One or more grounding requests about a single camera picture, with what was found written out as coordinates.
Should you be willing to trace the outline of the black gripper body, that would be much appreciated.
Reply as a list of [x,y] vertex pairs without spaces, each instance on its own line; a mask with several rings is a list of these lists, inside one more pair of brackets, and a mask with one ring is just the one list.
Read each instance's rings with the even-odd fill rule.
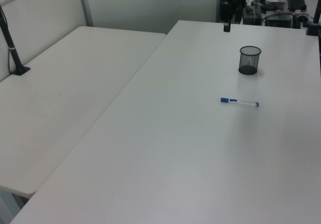
[[233,16],[238,9],[238,0],[226,0],[224,4],[224,13],[226,16]]

